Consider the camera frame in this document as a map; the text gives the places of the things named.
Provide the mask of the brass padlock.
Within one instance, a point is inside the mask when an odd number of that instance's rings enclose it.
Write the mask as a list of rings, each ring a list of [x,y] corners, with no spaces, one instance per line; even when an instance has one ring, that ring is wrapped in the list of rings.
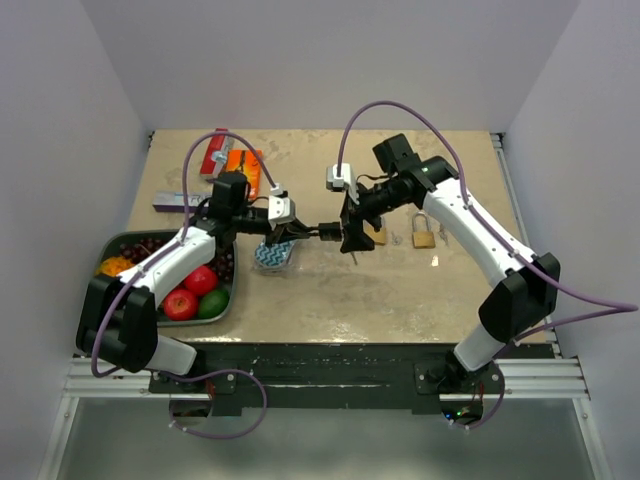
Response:
[[[422,210],[412,216],[412,243],[415,249],[434,249],[436,241],[429,216]]]
[[[381,227],[379,230],[375,230],[374,227],[366,224],[364,226],[364,232],[376,246],[384,246],[387,244],[388,235],[385,227]]]

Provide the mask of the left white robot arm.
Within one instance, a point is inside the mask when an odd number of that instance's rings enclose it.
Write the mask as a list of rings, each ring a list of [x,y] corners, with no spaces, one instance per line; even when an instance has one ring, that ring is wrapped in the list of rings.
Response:
[[[248,199],[249,182],[239,172],[224,172],[213,184],[205,211],[188,214],[185,225],[141,263],[88,285],[76,345],[91,358],[92,373],[104,376],[99,361],[114,370],[168,372],[185,392],[200,390],[207,368],[194,347],[158,333],[160,303],[196,268],[232,245],[238,234],[254,234],[268,244],[307,239],[318,230],[297,219],[288,194],[274,188],[267,207]]]

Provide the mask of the astronaut keychain with keys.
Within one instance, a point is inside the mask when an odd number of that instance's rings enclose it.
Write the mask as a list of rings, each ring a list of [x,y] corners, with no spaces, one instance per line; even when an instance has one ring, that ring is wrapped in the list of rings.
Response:
[[[449,245],[449,239],[447,235],[447,231],[442,224],[439,225],[438,228],[438,236],[440,240],[444,243],[445,246]]]

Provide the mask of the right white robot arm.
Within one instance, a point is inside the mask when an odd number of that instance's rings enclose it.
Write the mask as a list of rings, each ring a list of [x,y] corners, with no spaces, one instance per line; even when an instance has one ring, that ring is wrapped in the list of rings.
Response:
[[[509,341],[555,310],[557,289],[553,284],[559,278],[559,261],[550,253],[535,254],[509,234],[473,201],[461,174],[444,158],[421,159],[402,134],[376,145],[373,152],[387,178],[370,188],[357,182],[346,163],[327,170],[327,188],[345,194],[341,250],[373,250],[374,242],[364,226],[380,228],[382,215],[408,204],[453,235],[491,288],[478,309],[479,326],[455,346],[445,369],[452,390],[469,392],[481,380],[480,369]]]

